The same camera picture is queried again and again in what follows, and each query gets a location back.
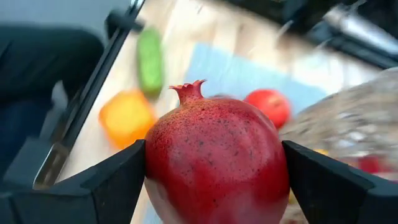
blue cloth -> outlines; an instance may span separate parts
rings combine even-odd
[[[287,74],[256,65],[207,44],[195,47],[184,82],[192,83],[200,79],[207,79],[202,85],[204,96],[224,93],[243,100],[259,88],[278,90],[290,100],[293,115],[327,96],[318,87],[300,83]]]

orange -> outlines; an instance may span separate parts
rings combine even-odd
[[[99,122],[109,140],[118,149],[125,149],[143,139],[156,118],[144,94],[130,90],[118,93],[101,108]]]

pomegranate skin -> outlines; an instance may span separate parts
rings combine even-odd
[[[146,189],[166,224],[277,224],[289,177],[274,125],[234,99],[173,87],[181,105],[146,136]]]

pomegranate crown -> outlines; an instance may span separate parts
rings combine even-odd
[[[184,85],[169,86],[169,88],[177,92],[178,97],[180,98],[180,104],[184,105],[191,101],[203,99],[200,87],[205,81],[206,80],[197,80],[192,84],[185,83]]]

red pomegranate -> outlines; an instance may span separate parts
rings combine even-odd
[[[289,177],[272,123],[231,98],[204,98],[200,86],[171,86],[180,106],[146,135],[146,189],[166,224],[276,224]]]

